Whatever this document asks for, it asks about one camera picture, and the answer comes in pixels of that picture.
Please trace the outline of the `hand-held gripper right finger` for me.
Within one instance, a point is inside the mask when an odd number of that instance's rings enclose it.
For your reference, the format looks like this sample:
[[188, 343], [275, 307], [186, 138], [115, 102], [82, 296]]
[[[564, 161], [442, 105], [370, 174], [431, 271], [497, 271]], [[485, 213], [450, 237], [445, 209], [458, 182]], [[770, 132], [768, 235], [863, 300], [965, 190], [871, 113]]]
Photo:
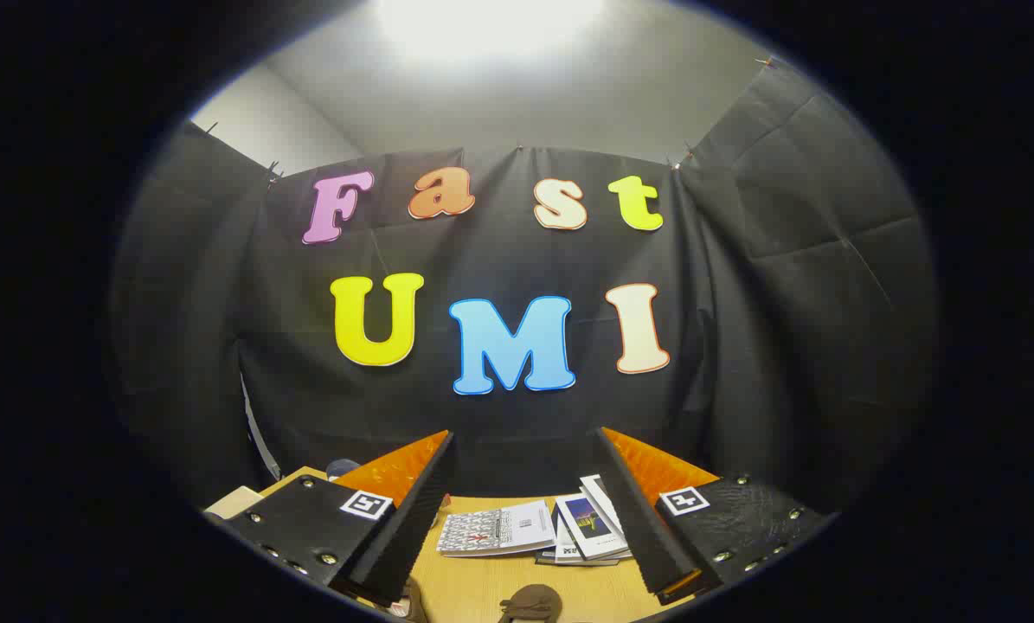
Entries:
[[832, 524], [749, 474], [716, 476], [610, 428], [597, 429], [597, 474], [663, 606], [758, 575]]

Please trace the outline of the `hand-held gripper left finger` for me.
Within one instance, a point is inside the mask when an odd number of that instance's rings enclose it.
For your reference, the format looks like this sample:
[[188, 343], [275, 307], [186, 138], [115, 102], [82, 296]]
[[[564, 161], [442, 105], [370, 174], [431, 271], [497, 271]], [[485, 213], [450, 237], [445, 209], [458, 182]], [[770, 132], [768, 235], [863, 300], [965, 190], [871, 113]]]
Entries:
[[389, 606], [450, 488], [453, 442], [438, 431], [337, 478], [299, 470], [221, 527], [292, 575]]

